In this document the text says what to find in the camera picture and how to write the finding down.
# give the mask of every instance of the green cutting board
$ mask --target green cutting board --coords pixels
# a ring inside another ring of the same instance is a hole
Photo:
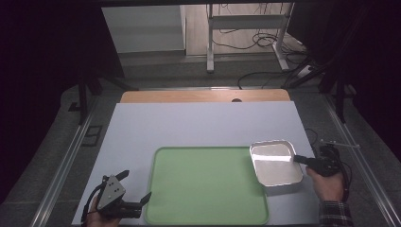
[[[149,190],[148,224],[254,225],[269,217],[249,148],[160,148]]]

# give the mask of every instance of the black wire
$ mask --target black wire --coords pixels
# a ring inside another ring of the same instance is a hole
[[[252,45],[247,46],[247,47],[237,47],[237,46],[232,46],[232,45],[228,45],[228,44],[219,44],[219,43],[216,43],[214,40],[212,40],[212,42],[214,44],[216,44],[216,45],[226,46],[226,47],[230,47],[230,48],[233,48],[233,49],[242,49],[242,50],[243,49],[250,49],[250,48],[252,48],[252,47],[257,45],[257,43],[256,43],[256,44],[252,44]]]
[[[86,223],[86,216],[88,215],[88,210],[89,210],[89,205],[92,201],[92,198],[94,197],[96,191],[98,191],[100,188],[104,187],[104,185],[106,185],[106,182],[101,183],[100,185],[98,185],[95,190],[91,193],[91,195],[89,196],[88,200],[86,201],[85,206],[83,207],[83,212],[82,212],[82,216],[80,218],[80,222],[81,222],[81,226],[85,226]]]
[[[262,85],[262,89],[263,89],[266,85],[268,85],[268,83],[269,83],[272,79],[276,79],[276,78],[279,78],[279,77],[282,77],[282,75],[269,78],[268,81],[266,81],[266,82]]]
[[[238,86],[238,88],[239,88],[240,90],[242,90],[242,87],[241,87],[241,85],[239,85],[239,82],[240,82],[241,80],[243,80],[244,78],[246,78],[246,77],[249,77],[249,76],[252,76],[252,75],[257,75],[257,74],[280,74],[280,76],[283,75],[282,72],[254,72],[254,73],[249,73],[249,74],[246,74],[246,75],[240,77],[240,78],[236,81],[236,85]]]
[[[318,138],[319,138],[319,135],[318,135],[318,133],[317,133],[317,132],[315,132],[315,131],[314,131],[314,130],[312,130],[312,129],[309,129],[309,128],[305,129],[305,131],[312,131],[312,132],[315,134],[315,139],[313,139],[313,142],[312,142],[312,143],[310,143],[311,145],[314,145],[314,144],[316,143],[316,141],[318,141]]]

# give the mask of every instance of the person's arm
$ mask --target person's arm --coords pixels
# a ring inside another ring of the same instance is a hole
[[[319,199],[319,223],[325,226],[354,226],[347,203],[342,202],[342,175],[338,173],[331,177],[323,177],[307,167],[306,173],[313,180],[313,187]]]
[[[120,218],[105,219],[96,211],[97,197],[94,197],[91,205],[91,211],[86,218],[87,227],[117,227],[120,223]]]

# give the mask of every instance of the metal tray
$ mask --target metal tray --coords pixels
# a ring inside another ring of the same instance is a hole
[[[294,147],[289,141],[256,142],[250,146],[253,168],[257,180],[269,189],[292,186],[303,179],[298,163],[293,162]]]

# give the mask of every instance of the cable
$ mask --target cable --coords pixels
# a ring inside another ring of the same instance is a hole
[[[86,201],[85,206],[83,207],[83,211],[82,211],[82,216],[80,218],[80,222],[81,222],[81,226],[85,226],[86,223],[86,217],[88,216],[88,210],[89,210],[89,205],[92,201],[92,198],[94,197],[96,191],[98,191],[99,189],[101,189],[102,187],[104,187],[106,185],[107,182],[103,182],[100,185],[98,185],[95,190],[91,193],[91,195],[89,196],[88,200]]]
[[[315,139],[313,140],[313,142],[312,143],[310,143],[311,145],[314,145],[315,143],[316,143],[316,141],[318,141],[318,138],[319,138],[319,135],[318,135],[318,133],[317,132],[315,132],[314,130],[312,130],[312,129],[309,129],[309,128],[306,128],[305,129],[305,131],[312,131],[314,134],[315,134]]]
[[[266,85],[268,85],[268,83],[269,83],[272,79],[276,79],[276,78],[279,78],[279,77],[282,77],[282,75],[278,75],[278,76],[269,78],[268,81],[266,81],[266,82],[262,85],[262,88],[261,88],[261,89],[264,89],[264,87],[265,87]]]

